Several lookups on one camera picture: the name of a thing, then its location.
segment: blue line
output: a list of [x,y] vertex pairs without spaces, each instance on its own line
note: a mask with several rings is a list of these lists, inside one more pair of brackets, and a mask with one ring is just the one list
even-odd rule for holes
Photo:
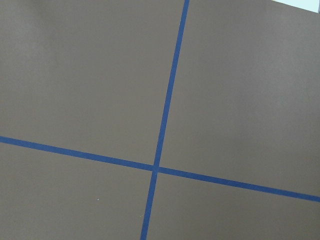
[[130,168],[135,168],[135,169],[142,169],[147,171],[152,171],[153,169],[152,165],[145,164],[145,163],[128,161],[128,160],[118,159],[118,158],[109,157],[109,156],[96,155],[92,153],[70,150],[70,149],[56,147],[56,146],[44,145],[44,144],[30,142],[30,141],[23,141],[23,140],[14,139],[14,138],[5,137],[5,136],[0,136],[0,143],[16,145],[24,148],[29,148],[29,149],[36,149],[36,150],[46,151],[46,152],[55,153],[55,154],[68,155],[68,156],[82,158],[82,159],[89,159],[89,160],[94,160],[94,161],[103,162],[103,163],[121,165],[121,166],[126,166]]
[[180,170],[170,169],[166,167],[160,167],[159,173],[320,203],[320,196],[308,195],[308,194],[298,193],[294,191],[281,190],[281,189],[267,187],[267,186],[254,185],[250,183],[233,181],[233,180],[207,176],[207,175],[202,175],[202,174],[197,174],[197,173],[192,173],[187,171],[180,171]]
[[146,205],[145,205],[145,212],[144,212],[140,240],[147,239],[151,210],[152,210],[152,205],[153,205],[154,196],[155,196],[155,189],[156,189],[156,184],[157,184],[157,177],[158,177],[161,153],[162,153],[162,148],[164,145],[168,115],[169,115],[169,110],[170,110],[171,97],[172,97],[172,92],[174,89],[174,83],[175,83],[175,78],[176,78],[176,72],[177,72],[179,54],[180,54],[180,49],[181,49],[181,44],[182,44],[182,38],[184,35],[188,7],[189,7],[189,0],[185,0],[184,4],[183,4],[182,14],[181,14],[181,21],[180,21],[178,36],[177,36],[176,44],[175,44],[175,50],[174,50],[174,55],[173,55],[173,60],[172,60],[172,65],[171,65],[171,72],[170,72],[168,88],[167,88],[166,96],[165,96],[162,120],[161,120],[159,137],[158,137],[158,142],[157,142],[155,156],[154,156],[154,164],[153,164],[153,170],[152,170],[152,175],[151,175],[151,179],[150,179],[149,192],[148,192],[148,197],[147,197]]

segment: floor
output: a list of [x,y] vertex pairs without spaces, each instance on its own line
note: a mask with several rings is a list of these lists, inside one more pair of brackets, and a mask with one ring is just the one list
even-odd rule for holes
[[320,236],[320,15],[3,0],[3,240]]

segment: gray panel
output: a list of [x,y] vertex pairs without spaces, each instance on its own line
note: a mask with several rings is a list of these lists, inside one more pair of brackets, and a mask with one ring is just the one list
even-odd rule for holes
[[320,15],[190,2],[161,165],[320,194]]
[[159,175],[149,240],[305,240],[320,236],[320,204]]
[[139,239],[149,179],[148,171],[1,143],[1,239]]
[[183,0],[2,0],[0,135],[152,163]]

